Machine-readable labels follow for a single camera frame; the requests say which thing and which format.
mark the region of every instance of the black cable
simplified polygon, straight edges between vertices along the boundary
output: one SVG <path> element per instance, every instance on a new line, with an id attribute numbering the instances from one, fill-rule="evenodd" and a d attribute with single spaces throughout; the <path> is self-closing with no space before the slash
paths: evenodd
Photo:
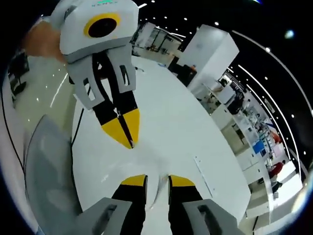
<path id="1" fill-rule="evenodd" d="M 2 89 L 2 91 L 1 91 L 1 103 L 2 103 L 2 112 L 3 112 L 3 118 L 4 118 L 5 127 L 6 127 L 6 130 L 7 130 L 7 132 L 8 132 L 8 135 L 9 135 L 9 138 L 10 138 L 10 141 L 11 141 L 11 144 L 12 144 L 12 146 L 13 146 L 13 148 L 14 148 L 15 154 L 16 154 L 17 158 L 19 159 L 19 162 L 20 162 L 22 171 L 23 171 L 23 173 L 24 173 L 24 175 L 25 175 L 24 166 L 23 166 L 23 164 L 22 164 L 22 162 L 21 162 L 21 159 L 20 159 L 20 157 L 19 157 L 19 155 L 18 155 L 18 152 L 16 151 L 15 145 L 14 145 L 14 143 L 13 143 L 13 140 L 12 140 L 12 137 L 11 137 L 11 134 L 10 134 L 10 131 L 9 131 L 8 123 L 6 122 L 5 111 L 4 111 L 4 102 L 3 102 L 3 89 Z"/>
<path id="2" fill-rule="evenodd" d="M 88 92 L 87 92 L 87 95 L 89 96 L 89 93 L 91 91 L 91 86 L 89 84 L 89 89 L 88 89 Z M 84 113 L 84 108 L 82 109 L 81 113 L 80 113 L 80 116 L 79 116 L 79 120 L 78 120 L 78 124 L 77 124 L 77 128 L 76 128 L 76 132 L 75 132 L 75 135 L 74 135 L 74 138 L 73 138 L 73 141 L 72 141 L 72 144 L 71 144 L 71 147 L 73 147 L 73 144 L 76 140 L 76 136 L 77 136 L 77 133 L 78 133 L 78 129 L 79 129 L 79 126 L 80 126 L 80 122 L 82 120 L 82 117 L 83 117 L 83 113 Z"/>

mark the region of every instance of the white table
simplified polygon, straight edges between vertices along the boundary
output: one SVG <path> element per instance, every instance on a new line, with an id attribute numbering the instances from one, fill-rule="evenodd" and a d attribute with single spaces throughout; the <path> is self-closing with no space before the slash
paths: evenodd
<path id="1" fill-rule="evenodd" d="M 250 191 L 236 157 L 213 119 L 167 68 L 140 57 L 133 57 L 132 61 L 144 70 L 136 71 L 134 92 L 140 110 L 139 141 L 134 149 L 125 148 L 103 132 L 93 112 L 84 112 L 72 149 L 74 180 L 82 209 L 103 197 L 111 197 L 127 177 L 143 173 L 148 175 L 147 205 L 151 205 L 159 168 L 193 181 L 203 199 L 213 198 L 239 223 Z M 73 135 L 81 110 L 82 105 L 77 102 Z M 211 192 L 195 164 L 196 156 Z M 147 212 L 142 234 L 171 234 L 167 197 L 166 186 L 154 209 Z"/>

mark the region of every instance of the floor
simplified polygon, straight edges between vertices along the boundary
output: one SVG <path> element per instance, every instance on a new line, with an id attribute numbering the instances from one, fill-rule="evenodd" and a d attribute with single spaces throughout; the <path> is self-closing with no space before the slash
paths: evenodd
<path id="1" fill-rule="evenodd" d="M 165 65 L 172 58 L 160 53 L 142 51 L 143 57 Z M 21 77 L 25 90 L 16 96 L 14 103 L 26 130 L 32 133 L 43 115 L 48 115 L 68 135 L 71 135 L 76 99 L 73 85 L 68 81 L 64 64 L 41 57 L 29 57 L 30 71 Z M 255 219 L 242 219 L 239 228 L 252 234 Z"/>

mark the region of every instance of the black ceiling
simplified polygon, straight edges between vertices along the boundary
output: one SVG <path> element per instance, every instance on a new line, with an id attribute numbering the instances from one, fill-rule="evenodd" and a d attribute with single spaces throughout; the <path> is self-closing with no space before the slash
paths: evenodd
<path id="1" fill-rule="evenodd" d="M 154 3 L 150 0 L 134 1 L 137 5 L 147 3 L 147 6 L 139 10 L 140 23 L 147 19 L 161 28 L 167 27 L 170 32 L 186 36 L 183 49 L 190 42 L 197 27 L 202 24 L 215 26 L 214 22 L 219 22 L 219 26 L 215 27 L 230 33 L 232 30 L 238 31 L 271 48 L 271 52 L 289 68 L 310 103 L 313 103 L 309 69 L 309 62 L 312 60 L 309 54 L 309 3 L 270 0 L 263 0 L 262 4 L 253 0 L 155 0 Z M 285 33 L 290 29 L 295 32 L 294 37 L 285 39 Z M 313 122 L 303 95 L 288 73 L 268 53 L 234 33 L 231 36 L 240 50 L 231 65 L 235 75 L 238 75 L 242 84 L 249 84 L 260 97 L 267 97 L 256 82 L 252 79 L 246 81 L 249 76 L 238 67 L 240 64 L 266 88 L 291 127 L 300 159 L 309 167 L 313 156 Z M 277 122 L 283 135 L 289 138 L 288 147 L 295 149 L 285 122 L 278 116 Z"/>

